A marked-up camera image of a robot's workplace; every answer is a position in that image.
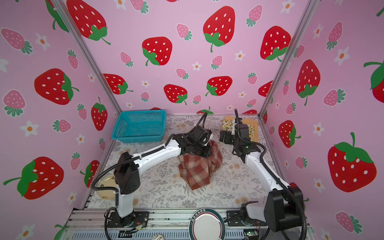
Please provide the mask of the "red plaid skirt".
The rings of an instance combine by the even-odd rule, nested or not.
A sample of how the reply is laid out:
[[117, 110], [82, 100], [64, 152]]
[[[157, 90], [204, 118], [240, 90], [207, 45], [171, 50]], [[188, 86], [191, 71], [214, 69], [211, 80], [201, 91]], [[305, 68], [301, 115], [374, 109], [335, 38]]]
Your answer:
[[214, 172], [222, 166], [223, 157], [218, 143], [210, 141], [209, 146], [212, 147], [212, 155], [208, 158], [195, 155], [178, 156], [180, 176], [191, 190], [209, 185]]

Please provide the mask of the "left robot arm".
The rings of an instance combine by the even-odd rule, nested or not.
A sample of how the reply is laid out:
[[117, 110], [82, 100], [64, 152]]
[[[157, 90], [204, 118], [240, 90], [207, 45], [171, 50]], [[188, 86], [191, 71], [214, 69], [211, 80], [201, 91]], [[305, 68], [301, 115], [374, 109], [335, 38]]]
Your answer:
[[134, 192], [141, 185], [141, 176], [157, 164], [182, 155], [207, 158], [212, 155], [211, 130], [194, 126], [188, 133], [172, 134], [166, 143], [139, 154], [122, 154], [114, 170], [118, 186], [117, 213], [125, 218], [134, 212]]

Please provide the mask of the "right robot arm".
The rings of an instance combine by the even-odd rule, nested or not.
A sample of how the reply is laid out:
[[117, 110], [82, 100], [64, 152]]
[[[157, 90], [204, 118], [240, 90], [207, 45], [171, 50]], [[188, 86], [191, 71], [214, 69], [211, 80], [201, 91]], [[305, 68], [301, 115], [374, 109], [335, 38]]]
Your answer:
[[233, 155], [238, 156], [257, 175], [268, 194], [264, 205], [256, 202], [242, 205], [243, 221], [262, 221], [273, 232], [301, 227], [300, 238], [304, 239], [307, 234], [307, 218], [303, 193], [300, 188], [285, 182], [264, 160], [267, 149], [250, 140], [248, 126], [235, 124], [231, 131], [222, 130], [220, 142], [234, 147]]

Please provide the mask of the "teal plastic basket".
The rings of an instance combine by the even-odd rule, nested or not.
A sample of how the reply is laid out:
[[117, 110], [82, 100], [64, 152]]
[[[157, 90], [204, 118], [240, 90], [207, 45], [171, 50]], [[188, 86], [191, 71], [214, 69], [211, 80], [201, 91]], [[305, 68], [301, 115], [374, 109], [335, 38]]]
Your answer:
[[112, 139], [124, 144], [160, 142], [166, 120], [164, 110], [122, 112], [113, 129]]

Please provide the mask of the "white plate green rim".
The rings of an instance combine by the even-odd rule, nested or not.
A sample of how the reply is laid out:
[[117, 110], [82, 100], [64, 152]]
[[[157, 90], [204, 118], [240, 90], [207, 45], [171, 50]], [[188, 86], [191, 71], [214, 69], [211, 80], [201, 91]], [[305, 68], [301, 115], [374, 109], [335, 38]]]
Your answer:
[[226, 227], [223, 218], [211, 208], [197, 210], [189, 221], [190, 240], [224, 240]]

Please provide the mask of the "white chocolate drizzled donut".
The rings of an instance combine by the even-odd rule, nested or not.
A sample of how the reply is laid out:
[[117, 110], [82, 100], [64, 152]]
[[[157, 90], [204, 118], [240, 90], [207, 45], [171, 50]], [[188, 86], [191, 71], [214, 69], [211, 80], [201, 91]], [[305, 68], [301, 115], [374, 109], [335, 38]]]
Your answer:
[[155, 235], [151, 240], [165, 240], [164, 236], [161, 234]]

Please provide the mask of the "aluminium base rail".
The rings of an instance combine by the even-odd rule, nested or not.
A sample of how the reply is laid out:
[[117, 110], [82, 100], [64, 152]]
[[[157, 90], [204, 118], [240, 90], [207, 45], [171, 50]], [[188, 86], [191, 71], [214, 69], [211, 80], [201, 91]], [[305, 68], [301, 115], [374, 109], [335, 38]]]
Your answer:
[[[69, 217], [59, 240], [105, 240], [105, 209], [74, 210]], [[131, 228], [108, 228], [112, 240], [150, 240], [155, 235], [163, 235], [166, 240], [188, 240], [189, 222], [197, 209], [137, 209], [149, 212], [144, 228], [128, 234]], [[265, 224], [255, 226], [226, 225], [226, 240], [258, 239], [267, 231]]]

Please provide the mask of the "aluminium frame post right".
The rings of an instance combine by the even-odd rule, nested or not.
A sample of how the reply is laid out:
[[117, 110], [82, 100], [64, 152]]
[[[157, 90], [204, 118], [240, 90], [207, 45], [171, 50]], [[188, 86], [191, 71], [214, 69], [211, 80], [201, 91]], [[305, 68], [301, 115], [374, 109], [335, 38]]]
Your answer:
[[319, 4], [320, 4], [320, 1], [315, 1], [315, 0], [308, 1], [308, 4], [305, 8], [305, 11], [304, 11], [304, 13], [303, 13], [298, 25], [297, 25], [295, 33], [292, 36], [292, 41], [288, 47], [288, 50], [284, 54], [284, 58], [282, 60], [282, 63], [280, 64], [280, 66], [276, 72], [275, 78], [274, 78], [272, 85], [270, 87], [270, 90], [267, 94], [267, 98], [266, 98], [266, 100], [265, 100], [265, 102], [261, 108], [261, 111], [258, 113], [258, 117], [260, 119], [264, 116], [265, 111], [267, 110], [267, 108], [268, 108], [268, 106], [272, 100], [272, 97], [274, 96], [275, 91], [280, 84], [280, 80], [283, 78], [286, 70], [288, 69], [289, 63], [291, 62], [291, 60], [293, 58], [294, 50], [299, 45], [299, 43], [300, 43], [306, 29], [308, 28], [308, 25], [311, 22]]

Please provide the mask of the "aluminium frame post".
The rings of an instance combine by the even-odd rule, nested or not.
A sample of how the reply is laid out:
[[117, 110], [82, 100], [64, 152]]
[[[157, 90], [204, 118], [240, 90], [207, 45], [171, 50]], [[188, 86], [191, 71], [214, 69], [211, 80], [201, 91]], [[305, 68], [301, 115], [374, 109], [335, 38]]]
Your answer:
[[288, 47], [288, 50], [284, 54], [284, 58], [282, 60], [282, 63], [280, 64], [280, 66], [276, 72], [275, 78], [274, 78], [272, 85], [270, 87], [270, 90], [267, 94], [267, 98], [266, 98], [266, 100], [265, 100], [265, 102], [261, 108], [261, 111], [258, 113], [258, 117], [260, 119], [264, 116], [265, 111], [267, 110], [267, 108], [268, 108], [268, 106], [272, 100], [272, 97], [274, 96], [275, 91], [280, 84], [280, 80], [283, 78], [286, 70], [288, 69], [289, 63], [291, 62], [291, 60], [293, 58], [294, 50], [299, 45], [299, 43], [300, 43], [306, 29], [308, 28], [308, 25], [311, 22], [319, 4], [320, 4], [320, 1], [315, 1], [315, 0], [308, 1], [308, 4], [305, 8], [305, 11], [304, 11], [304, 13], [303, 13], [298, 25], [297, 25], [295, 33], [292, 36], [292, 41]]
[[84, 41], [83, 36], [79, 32], [79, 30], [76, 27], [76, 24], [72, 17], [70, 16], [70, 13], [66, 7], [66, 1], [60, 1], [60, 0], [53, 0], [52, 1], [54, 7], [57, 9], [58, 14], [62, 18], [64, 24], [67, 26], [69, 33], [73, 37], [74, 41], [76, 42], [77, 46], [79, 47], [83, 57], [85, 58], [87, 64], [89, 65], [90, 69], [92, 70], [92, 73], [95, 75], [96, 79], [99, 82], [99, 85], [103, 89], [104, 93], [109, 99], [109, 102], [113, 105], [115, 111], [119, 115], [122, 112], [122, 109], [120, 105], [118, 104], [116, 98], [114, 97], [114, 94], [112, 93], [111, 89], [109, 88], [109, 85], [99, 68], [97, 62], [95, 61], [95, 58], [93, 57], [90, 49], [88, 48], [87, 44]]

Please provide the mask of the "aluminium frame post left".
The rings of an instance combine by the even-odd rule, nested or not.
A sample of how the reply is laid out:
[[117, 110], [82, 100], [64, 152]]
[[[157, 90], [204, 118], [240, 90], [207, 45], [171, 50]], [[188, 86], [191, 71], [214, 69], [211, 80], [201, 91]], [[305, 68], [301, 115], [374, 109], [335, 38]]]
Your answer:
[[60, 1], [60, 0], [53, 0], [52, 1], [54, 7], [57, 9], [58, 14], [62, 18], [64, 24], [67, 26], [69, 33], [73, 37], [74, 41], [76, 42], [77, 46], [79, 47], [83, 57], [85, 58], [87, 64], [89, 65], [90, 69], [92, 70], [92, 73], [95, 75], [96, 79], [99, 82], [99, 85], [103, 89], [104, 93], [109, 99], [109, 102], [113, 105], [115, 111], [119, 115], [122, 112], [122, 109], [120, 105], [118, 104], [116, 98], [114, 97], [114, 94], [112, 93], [111, 89], [109, 88], [109, 85], [99, 68], [97, 62], [95, 61], [95, 58], [93, 57], [90, 49], [88, 48], [87, 44], [84, 41], [83, 36], [79, 32], [79, 30], [76, 27], [76, 24], [72, 17], [70, 16], [70, 13], [66, 7], [66, 1]]

